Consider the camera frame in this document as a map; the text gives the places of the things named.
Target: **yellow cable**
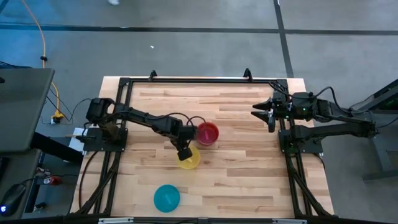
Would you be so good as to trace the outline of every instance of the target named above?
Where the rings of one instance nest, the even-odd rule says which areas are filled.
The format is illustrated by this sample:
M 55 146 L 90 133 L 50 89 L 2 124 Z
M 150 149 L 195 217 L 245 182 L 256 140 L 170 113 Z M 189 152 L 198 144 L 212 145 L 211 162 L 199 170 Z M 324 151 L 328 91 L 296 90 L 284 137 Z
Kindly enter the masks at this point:
M 33 14 L 33 12 L 30 10 L 29 6 L 26 4 L 25 0 L 21 0 L 21 2 L 24 4 L 26 10 L 29 12 L 30 16 L 32 17 L 32 19 L 35 21 L 37 28 L 39 28 L 40 31 L 40 35 L 42 36 L 42 40 L 43 40 L 43 56 L 45 57 L 45 39 L 44 39 L 44 34 L 42 31 L 42 27 L 40 26 L 39 22 L 37 22 L 37 19 L 35 17 L 35 15 Z M 45 68 L 45 60 L 42 60 L 43 63 L 43 68 Z M 60 108 L 60 98 L 59 98 L 59 94 L 58 94 L 58 89 L 57 86 L 55 86 L 54 82 L 51 82 L 51 85 L 54 87 L 55 89 L 55 93 L 57 95 L 57 110 L 55 110 L 55 116 L 56 117 L 63 117 L 63 114 L 60 113 L 59 108 Z

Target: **black desk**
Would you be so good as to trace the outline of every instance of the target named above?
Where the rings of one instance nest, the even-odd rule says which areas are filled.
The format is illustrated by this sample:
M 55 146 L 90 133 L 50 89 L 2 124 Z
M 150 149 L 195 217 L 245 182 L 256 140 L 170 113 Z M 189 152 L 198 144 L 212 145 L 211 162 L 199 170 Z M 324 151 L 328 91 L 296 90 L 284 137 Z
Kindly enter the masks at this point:
M 52 69 L 0 69 L 0 156 L 9 163 L 0 180 L 0 199 L 11 185 L 32 178 L 42 152 L 63 160 L 81 163 L 81 153 L 35 132 L 51 85 Z M 21 218 L 33 181 L 26 183 L 26 193 L 18 211 L 2 220 Z

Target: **blue bowl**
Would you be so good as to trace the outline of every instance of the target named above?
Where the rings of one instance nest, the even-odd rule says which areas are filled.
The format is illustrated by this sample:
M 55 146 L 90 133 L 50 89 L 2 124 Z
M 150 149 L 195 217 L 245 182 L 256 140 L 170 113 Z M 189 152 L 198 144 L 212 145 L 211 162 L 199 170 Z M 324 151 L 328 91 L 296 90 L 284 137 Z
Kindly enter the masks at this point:
M 180 203 L 180 192 L 173 185 L 160 186 L 154 197 L 155 207 L 161 212 L 171 212 Z

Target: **desk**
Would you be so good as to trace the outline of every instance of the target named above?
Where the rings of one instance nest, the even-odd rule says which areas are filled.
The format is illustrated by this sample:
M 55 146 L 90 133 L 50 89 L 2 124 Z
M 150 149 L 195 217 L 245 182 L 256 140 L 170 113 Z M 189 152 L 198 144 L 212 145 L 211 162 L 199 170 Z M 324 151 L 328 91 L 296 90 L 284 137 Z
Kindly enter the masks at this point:
M 99 97 L 114 99 L 119 78 L 104 77 Z M 288 79 L 288 84 L 290 93 L 305 91 L 302 79 Z M 121 157 L 111 215 L 294 217 L 277 132 L 268 133 L 266 123 L 250 114 L 253 104 L 265 101 L 272 93 L 273 89 L 266 84 L 135 83 L 130 104 L 135 109 L 154 115 L 178 111 L 189 117 L 202 116 L 218 126 L 220 137 L 208 147 L 194 142 L 201 153 L 200 165 L 195 170 L 183 170 L 176 165 L 177 151 L 167 138 L 128 123 L 129 136 Z M 198 125 L 201 121 L 194 119 L 194 123 Z M 313 125 L 303 121 L 296 124 Z M 85 156 L 81 172 L 89 156 Z M 99 152 L 89 165 L 82 187 L 83 202 L 98 185 L 103 157 L 104 153 Z M 303 164 L 309 189 L 333 213 L 319 158 L 304 154 Z M 159 212 L 153 203 L 156 189 L 164 184 L 176 186 L 181 193 L 180 205 L 170 213 Z M 298 194 L 300 208 L 304 210 L 302 194 Z M 76 210 L 78 187 L 71 212 Z

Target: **wooden table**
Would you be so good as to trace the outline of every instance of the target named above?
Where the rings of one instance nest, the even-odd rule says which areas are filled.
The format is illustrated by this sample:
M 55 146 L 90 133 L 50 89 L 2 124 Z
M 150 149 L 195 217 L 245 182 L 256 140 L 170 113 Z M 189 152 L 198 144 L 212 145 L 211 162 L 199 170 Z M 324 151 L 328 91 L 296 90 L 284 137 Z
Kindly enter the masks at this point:
M 99 97 L 114 99 L 119 78 L 104 77 Z M 305 91 L 303 79 L 291 78 L 288 84 L 290 93 Z M 129 137 L 119 166 L 112 216 L 293 217 L 277 131 L 268 133 L 266 123 L 250 114 L 252 105 L 267 100 L 272 92 L 266 84 L 135 83 L 131 98 L 135 109 L 154 115 L 178 111 L 189 117 L 202 116 L 218 126 L 220 137 L 208 147 L 194 142 L 201 162 L 195 170 L 183 170 L 177 166 L 177 151 L 167 138 L 128 123 Z M 199 119 L 193 121 L 195 125 L 201 123 Z M 312 122 L 296 123 L 313 126 Z M 89 156 L 85 157 L 81 172 Z M 103 156 L 99 152 L 89 165 L 83 183 L 83 203 L 98 185 Z M 319 158 L 304 154 L 303 164 L 309 189 L 333 213 Z M 176 186 L 181 193 L 180 205 L 170 213 L 159 212 L 153 203 L 156 189 L 164 184 Z M 300 190 L 298 194 L 304 211 Z M 71 212 L 77 209 L 78 187 Z

